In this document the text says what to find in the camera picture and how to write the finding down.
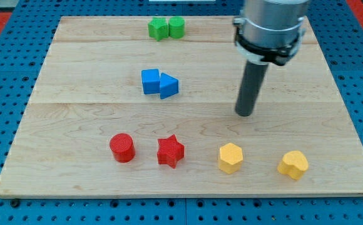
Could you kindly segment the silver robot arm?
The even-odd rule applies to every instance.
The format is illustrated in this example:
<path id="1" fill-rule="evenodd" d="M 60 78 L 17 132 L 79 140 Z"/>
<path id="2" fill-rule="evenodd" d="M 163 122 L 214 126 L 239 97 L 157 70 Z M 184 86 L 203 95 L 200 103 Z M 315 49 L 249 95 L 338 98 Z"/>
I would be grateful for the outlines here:
<path id="1" fill-rule="evenodd" d="M 309 0 L 246 0 L 232 21 L 237 51 L 252 64 L 287 64 L 302 44 L 309 4 Z"/>

